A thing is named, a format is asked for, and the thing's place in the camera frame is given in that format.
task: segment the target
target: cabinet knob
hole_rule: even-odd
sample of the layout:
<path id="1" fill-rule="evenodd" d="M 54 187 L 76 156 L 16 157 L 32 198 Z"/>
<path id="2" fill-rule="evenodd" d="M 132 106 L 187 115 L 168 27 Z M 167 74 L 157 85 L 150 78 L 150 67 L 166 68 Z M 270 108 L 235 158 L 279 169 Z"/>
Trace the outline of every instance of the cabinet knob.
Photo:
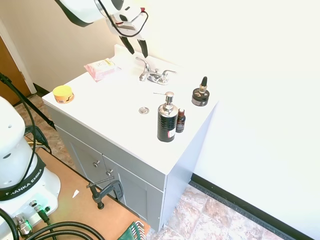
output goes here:
<path id="1" fill-rule="evenodd" d="M 113 172 L 113 170 L 111 169 L 110 171 L 107 171 L 105 174 L 106 174 L 108 177 L 110 177 L 112 172 Z"/>
<path id="2" fill-rule="evenodd" d="M 92 164 L 93 164 L 93 166 L 94 166 L 95 168 L 97 168 L 99 163 L 100 163 L 100 161 L 98 160 L 98 161 L 96 161 L 96 162 L 93 162 Z"/>

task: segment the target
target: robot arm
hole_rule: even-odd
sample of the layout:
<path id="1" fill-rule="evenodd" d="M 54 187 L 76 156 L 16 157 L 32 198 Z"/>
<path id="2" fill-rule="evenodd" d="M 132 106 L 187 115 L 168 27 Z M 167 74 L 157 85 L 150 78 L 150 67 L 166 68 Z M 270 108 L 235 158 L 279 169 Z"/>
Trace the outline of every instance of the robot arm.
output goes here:
<path id="1" fill-rule="evenodd" d="M 113 34 L 120 36 L 124 46 L 130 53 L 135 51 L 128 38 L 135 38 L 141 46 L 146 58 L 148 48 L 141 31 L 148 19 L 144 8 L 125 5 L 124 0 L 55 0 L 68 19 L 80 26 L 106 19 L 107 25 Z"/>

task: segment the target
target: white vanity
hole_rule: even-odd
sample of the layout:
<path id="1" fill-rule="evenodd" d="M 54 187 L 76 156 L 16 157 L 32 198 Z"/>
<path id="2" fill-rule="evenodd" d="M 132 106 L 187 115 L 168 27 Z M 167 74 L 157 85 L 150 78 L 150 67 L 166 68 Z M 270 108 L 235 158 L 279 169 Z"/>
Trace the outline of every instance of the white vanity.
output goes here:
<path id="1" fill-rule="evenodd" d="M 193 105 L 192 91 L 204 74 L 150 56 L 146 60 L 153 69 L 178 74 L 169 75 L 168 85 L 140 82 L 144 63 L 136 56 L 142 54 L 116 45 L 112 60 L 121 71 L 100 82 L 88 73 L 68 82 L 74 93 L 68 104 L 57 103 L 52 92 L 43 101 L 77 171 L 92 182 L 109 176 L 120 180 L 122 203 L 158 231 L 190 181 L 218 100 L 211 94 L 207 106 Z M 165 96 L 154 94 L 167 91 L 174 92 L 173 104 L 186 115 L 184 132 L 168 143 L 157 138 L 158 107 Z M 140 114 L 141 107 L 149 113 Z"/>

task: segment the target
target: small bottle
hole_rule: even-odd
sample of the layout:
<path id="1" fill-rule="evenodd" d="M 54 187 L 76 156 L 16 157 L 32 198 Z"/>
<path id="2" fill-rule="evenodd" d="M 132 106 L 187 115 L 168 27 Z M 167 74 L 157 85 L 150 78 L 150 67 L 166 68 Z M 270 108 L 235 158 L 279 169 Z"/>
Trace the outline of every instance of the small bottle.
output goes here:
<path id="1" fill-rule="evenodd" d="M 199 88 L 196 88 L 192 92 L 192 103 L 198 107 L 203 107 L 207 105 L 209 101 L 210 93 L 207 90 L 207 77 L 205 76 L 202 79 L 202 82 L 199 86 Z"/>
<path id="2" fill-rule="evenodd" d="M 175 139 L 178 108 L 172 104 L 174 93 L 165 93 L 165 103 L 158 108 L 157 137 L 161 142 L 171 142 Z"/>
<path id="3" fill-rule="evenodd" d="M 179 108 L 175 131 L 177 133 L 182 133 L 185 129 L 185 123 L 186 123 L 185 110 L 183 108 Z"/>

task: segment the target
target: vanity countertop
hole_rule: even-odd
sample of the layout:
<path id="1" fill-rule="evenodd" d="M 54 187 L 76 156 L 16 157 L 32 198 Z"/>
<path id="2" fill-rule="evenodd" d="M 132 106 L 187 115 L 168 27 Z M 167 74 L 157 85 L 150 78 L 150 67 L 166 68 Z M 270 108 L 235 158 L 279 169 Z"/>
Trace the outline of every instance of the vanity countertop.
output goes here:
<path id="1" fill-rule="evenodd" d="M 142 55 L 131 55 L 127 51 L 123 46 L 115 45 L 112 60 L 121 71 L 113 73 L 109 79 L 95 82 L 86 72 L 66 83 L 74 93 L 72 102 L 59 104 L 52 92 L 42 99 L 50 107 L 167 175 L 217 104 L 218 98 L 211 91 L 211 80 L 208 79 L 208 104 L 203 107 L 193 105 L 192 91 L 201 83 L 203 73 L 191 73 L 189 69 L 151 56 L 146 60 L 152 69 L 159 68 L 159 72 L 169 69 L 178 74 L 169 73 L 168 85 L 148 80 L 140 82 L 144 63 L 135 57 Z M 164 94 L 167 91 L 174 92 L 173 104 L 185 109 L 186 122 L 184 131 L 176 133 L 172 142 L 161 142 L 157 138 L 158 107 L 165 102 L 165 96 L 154 93 Z M 149 113 L 140 114 L 141 107 L 149 108 Z"/>

